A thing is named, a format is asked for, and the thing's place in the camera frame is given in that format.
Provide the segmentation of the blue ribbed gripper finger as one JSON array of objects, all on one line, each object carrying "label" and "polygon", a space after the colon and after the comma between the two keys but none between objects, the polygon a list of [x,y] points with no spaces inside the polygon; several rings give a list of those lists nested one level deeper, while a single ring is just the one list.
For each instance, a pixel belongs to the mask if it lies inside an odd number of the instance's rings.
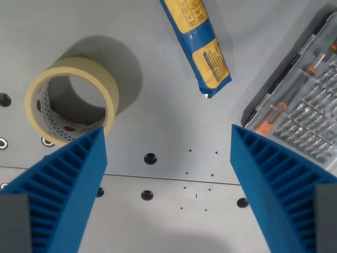
[{"label": "blue ribbed gripper finger", "polygon": [[336,176],[295,151],[232,125],[230,163],[271,252],[316,252],[314,189]]},{"label": "blue ribbed gripper finger", "polygon": [[102,127],[73,140],[11,181],[28,197],[33,252],[78,252],[107,166]]}]

